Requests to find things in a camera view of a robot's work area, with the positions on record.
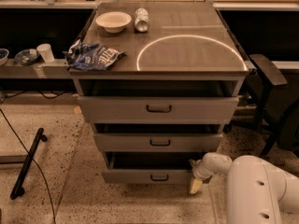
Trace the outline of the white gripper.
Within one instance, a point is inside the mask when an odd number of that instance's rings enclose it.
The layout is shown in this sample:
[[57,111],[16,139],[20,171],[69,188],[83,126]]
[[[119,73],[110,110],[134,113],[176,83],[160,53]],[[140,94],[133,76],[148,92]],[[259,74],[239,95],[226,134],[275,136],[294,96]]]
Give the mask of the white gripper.
[[214,173],[208,170],[202,160],[189,160],[192,167],[192,174],[195,178],[191,180],[189,193],[196,194],[203,185],[202,180],[209,179]]

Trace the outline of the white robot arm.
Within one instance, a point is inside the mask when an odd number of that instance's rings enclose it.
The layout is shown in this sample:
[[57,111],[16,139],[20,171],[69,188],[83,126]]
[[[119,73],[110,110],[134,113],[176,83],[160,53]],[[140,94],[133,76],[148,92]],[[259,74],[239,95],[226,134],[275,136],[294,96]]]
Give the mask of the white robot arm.
[[227,176],[227,224],[282,224],[281,214],[299,214],[299,178],[261,158],[245,155],[231,159],[208,152],[191,160],[190,193],[214,174]]

